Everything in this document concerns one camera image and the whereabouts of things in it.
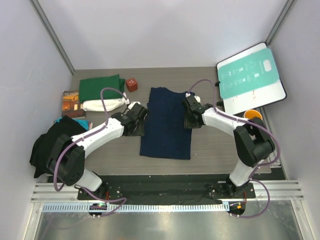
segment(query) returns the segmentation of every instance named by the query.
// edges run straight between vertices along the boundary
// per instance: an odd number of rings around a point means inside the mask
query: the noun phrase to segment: gray tabletop
[[[151,87],[166,87],[174,92],[185,92],[200,79],[217,81],[215,67],[172,67],[172,68],[126,68],[76,70],[70,90],[79,89],[81,79],[120,74],[121,78],[135,78],[138,90],[128,92],[131,101],[146,105]],[[218,100],[218,89],[215,89]],[[213,93],[208,82],[200,83],[193,90],[201,103],[212,103]],[[123,111],[125,106],[112,111]],[[87,112],[86,119],[93,127],[103,123],[103,112]],[[238,156],[235,140],[228,134],[203,126],[192,130],[191,159],[177,160],[140,156],[140,137],[120,137],[101,146],[85,160],[85,167],[99,175],[175,175],[175,174],[228,174],[236,166]],[[262,167],[260,173],[270,173],[269,167]]]

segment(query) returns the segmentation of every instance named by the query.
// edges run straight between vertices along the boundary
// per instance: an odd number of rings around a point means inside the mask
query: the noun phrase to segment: green towel
[[[125,82],[126,80],[120,78],[119,74],[82,79],[79,85],[79,101],[83,103],[84,101],[100,99],[100,91],[104,88],[114,88],[123,93]],[[103,99],[121,99],[122,97],[121,94],[112,90],[106,90],[103,93]]]

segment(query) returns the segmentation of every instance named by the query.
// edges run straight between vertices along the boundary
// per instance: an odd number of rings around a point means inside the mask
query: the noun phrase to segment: yellow cup
[[[257,110],[247,110],[245,111],[244,115],[243,115],[246,119],[253,119],[254,117],[258,117],[261,120],[263,120],[262,115],[260,112],[258,112]]]

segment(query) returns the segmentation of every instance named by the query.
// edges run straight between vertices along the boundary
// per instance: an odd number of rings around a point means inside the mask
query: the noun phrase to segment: navy blue cloth
[[[184,128],[182,100],[185,98],[186,92],[177,93],[165,87],[151,88],[140,155],[165,159],[191,158],[192,129]]]

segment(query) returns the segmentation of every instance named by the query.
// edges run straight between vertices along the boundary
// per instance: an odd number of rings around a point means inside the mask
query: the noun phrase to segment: teal sheet
[[[272,52],[265,48],[218,70],[220,96],[228,99],[275,83],[279,79]]]

